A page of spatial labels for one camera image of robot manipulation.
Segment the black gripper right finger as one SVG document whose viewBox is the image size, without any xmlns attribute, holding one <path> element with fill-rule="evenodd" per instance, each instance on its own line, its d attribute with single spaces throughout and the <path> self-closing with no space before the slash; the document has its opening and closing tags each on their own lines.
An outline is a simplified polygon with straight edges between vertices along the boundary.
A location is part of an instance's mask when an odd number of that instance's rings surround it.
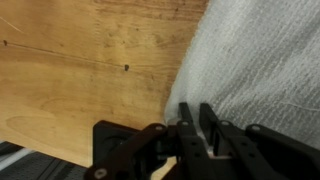
<svg viewBox="0 0 320 180">
<path fill-rule="evenodd" d="M 207 103 L 200 105 L 199 124 L 215 157 L 232 162 L 241 180 L 280 180 L 256 145 L 231 122 L 219 120 Z"/>
</svg>

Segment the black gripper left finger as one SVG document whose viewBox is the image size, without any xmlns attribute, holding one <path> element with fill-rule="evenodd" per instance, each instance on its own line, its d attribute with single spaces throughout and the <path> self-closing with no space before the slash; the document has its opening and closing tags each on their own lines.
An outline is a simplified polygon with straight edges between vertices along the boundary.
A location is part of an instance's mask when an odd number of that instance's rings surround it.
<svg viewBox="0 0 320 180">
<path fill-rule="evenodd" d="M 197 135 L 191 111 L 186 102 L 179 104 L 177 131 L 181 142 L 182 159 L 189 180 L 215 180 L 211 161 L 203 140 Z"/>
</svg>

